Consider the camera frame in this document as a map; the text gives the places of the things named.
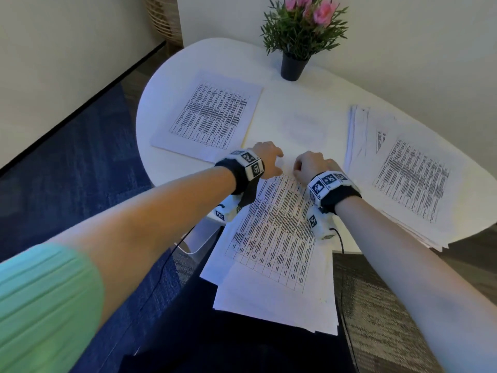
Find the mint green sweater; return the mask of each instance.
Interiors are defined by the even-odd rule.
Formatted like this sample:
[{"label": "mint green sweater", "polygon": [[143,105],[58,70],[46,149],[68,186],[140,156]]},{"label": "mint green sweater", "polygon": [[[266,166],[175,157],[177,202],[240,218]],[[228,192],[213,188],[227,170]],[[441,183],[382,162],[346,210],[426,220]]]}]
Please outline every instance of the mint green sweater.
[{"label": "mint green sweater", "polygon": [[37,245],[0,263],[0,372],[65,373],[95,335],[104,288],[78,251]]}]

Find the rattan lamp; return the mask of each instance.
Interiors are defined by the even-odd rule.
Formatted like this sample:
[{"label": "rattan lamp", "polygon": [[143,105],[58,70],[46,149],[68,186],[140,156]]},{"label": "rattan lamp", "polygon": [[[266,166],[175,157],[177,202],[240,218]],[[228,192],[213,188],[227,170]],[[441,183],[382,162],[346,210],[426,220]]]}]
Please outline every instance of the rattan lamp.
[{"label": "rattan lamp", "polygon": [[156,30],[168,43],[183,47],[177,0],[145,0]]}]

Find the person's left hand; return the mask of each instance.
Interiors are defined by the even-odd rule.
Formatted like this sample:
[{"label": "person's left hand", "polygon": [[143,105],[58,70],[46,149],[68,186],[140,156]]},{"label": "person's left hand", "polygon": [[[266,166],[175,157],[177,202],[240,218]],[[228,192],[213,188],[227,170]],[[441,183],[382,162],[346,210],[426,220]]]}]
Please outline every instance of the person's left hand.
[{"label": "person's left hand", "polygon": [[250,149],[252,149],[253,152],[262,159],[262,162],[264,162],[264,174],[261,177],[262,179],[269,179],[283,174],[283,170],[275,165],[276,157],[283,157],[283,151],[273,144],[272,141],[257,143]]}]

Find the person's right arm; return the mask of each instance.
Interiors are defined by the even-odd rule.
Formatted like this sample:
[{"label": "person's right arm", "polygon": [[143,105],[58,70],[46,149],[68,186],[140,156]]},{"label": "person's right arm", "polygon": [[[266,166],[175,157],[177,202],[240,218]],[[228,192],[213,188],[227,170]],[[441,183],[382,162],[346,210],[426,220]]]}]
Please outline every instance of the person's right arm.
[{"label": "person's right arm", "polygon": [[[343,171],[322,154],[297,158],[303,184]],[[357,196],[335,211],[383,281],[404,304],[447,372],[497,371],[497,307],[430,249]]]}]

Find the black pot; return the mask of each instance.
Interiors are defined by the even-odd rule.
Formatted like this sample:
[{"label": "black pot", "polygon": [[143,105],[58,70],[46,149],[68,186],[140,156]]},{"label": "black pot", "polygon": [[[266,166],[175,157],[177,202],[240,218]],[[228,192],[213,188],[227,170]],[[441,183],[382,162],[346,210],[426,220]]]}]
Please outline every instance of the black pot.
[{"label": "black pot", "polygon": [[286,54],[283,54],[283,61],[281,62],[281,76],[288,81],[297,81],[308,62],[309,59],[295,60]]}]

